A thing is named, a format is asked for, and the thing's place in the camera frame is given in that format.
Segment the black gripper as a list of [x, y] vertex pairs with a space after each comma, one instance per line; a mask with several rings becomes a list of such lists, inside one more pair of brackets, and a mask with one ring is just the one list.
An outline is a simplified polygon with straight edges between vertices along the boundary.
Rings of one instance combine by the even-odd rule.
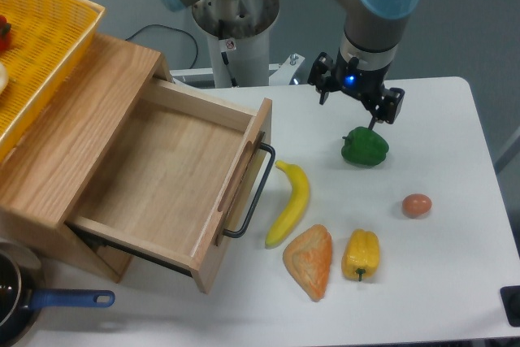
[[368, 71], [361, 69], [361, 60], [353, 57], [346, 62], [341, 55], [334, 63], [331, 56], [321, 52], [314, 60], [307, 83], [313, 85], [323, 105], [330, 93], [342, 92], [357, 99], [371, 113], [368, 128], [377, 123], [393, 124], [400, 113], [405, 91], [384, 87], [390, 65]]

